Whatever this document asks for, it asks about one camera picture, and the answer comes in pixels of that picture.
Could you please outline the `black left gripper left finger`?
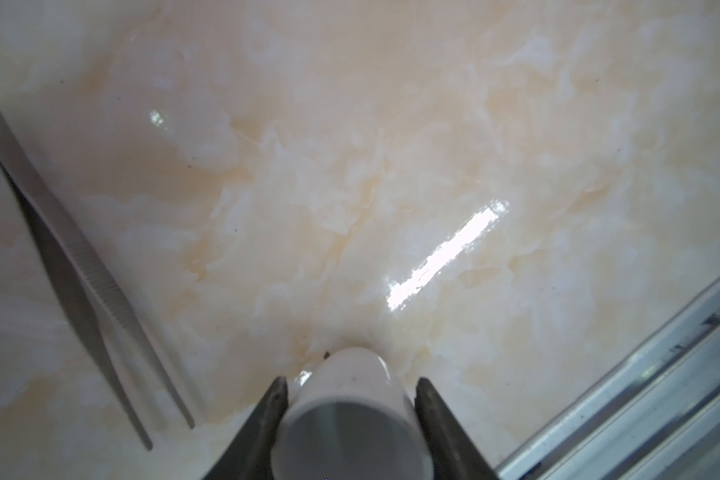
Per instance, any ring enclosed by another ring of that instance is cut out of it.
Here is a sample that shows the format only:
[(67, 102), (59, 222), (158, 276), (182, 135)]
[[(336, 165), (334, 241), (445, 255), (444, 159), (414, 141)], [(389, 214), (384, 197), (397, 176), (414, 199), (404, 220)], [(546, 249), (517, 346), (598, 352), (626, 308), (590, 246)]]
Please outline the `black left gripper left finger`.
[(279, 376), (222, 453), (205, 480), (273, 480), (271, 452), (288, 408), (288, 381)]

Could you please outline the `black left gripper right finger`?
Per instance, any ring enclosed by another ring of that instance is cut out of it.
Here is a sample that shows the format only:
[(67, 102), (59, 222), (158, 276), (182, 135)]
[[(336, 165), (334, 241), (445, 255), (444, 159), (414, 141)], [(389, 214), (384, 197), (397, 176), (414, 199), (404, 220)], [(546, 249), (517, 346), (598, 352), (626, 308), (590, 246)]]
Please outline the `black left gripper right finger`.
[(434, 480), (498, 480), (434, 384), (420, 377), (415, 412), (432, 458)]

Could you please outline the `small round glass dish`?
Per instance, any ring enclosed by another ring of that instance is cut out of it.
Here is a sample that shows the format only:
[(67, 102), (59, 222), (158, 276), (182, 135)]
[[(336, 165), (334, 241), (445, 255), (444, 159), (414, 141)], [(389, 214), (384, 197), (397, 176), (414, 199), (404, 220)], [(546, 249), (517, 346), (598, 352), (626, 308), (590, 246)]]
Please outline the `small round glass dish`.
[(271, 451), (276, 479), (431, 479), (410, 397), (373, 351), (332, 353), (294, 395)]

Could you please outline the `metal tweezers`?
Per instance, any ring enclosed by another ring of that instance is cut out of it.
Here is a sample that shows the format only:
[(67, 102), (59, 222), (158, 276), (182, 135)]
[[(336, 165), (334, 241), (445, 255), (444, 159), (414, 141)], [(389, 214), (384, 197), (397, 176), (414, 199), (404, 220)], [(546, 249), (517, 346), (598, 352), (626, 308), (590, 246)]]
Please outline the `metal tweezers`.
[(195, 420), (135, 310), (71, 215), (42, 180), (0, 111), (0, 169), (20, 207), (73, 332), (112, 389), (147, 450), (153, 443), (106, 348), (100, 320), (117, 323), (163, 383), (190, 428)]

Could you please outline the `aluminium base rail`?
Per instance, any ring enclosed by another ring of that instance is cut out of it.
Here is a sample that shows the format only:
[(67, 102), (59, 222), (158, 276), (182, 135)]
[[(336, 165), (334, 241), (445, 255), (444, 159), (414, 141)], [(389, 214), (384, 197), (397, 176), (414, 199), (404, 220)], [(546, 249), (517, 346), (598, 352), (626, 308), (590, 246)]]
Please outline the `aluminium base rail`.
[(720, 479), (720, 277), (516, 449), (501, 479)]

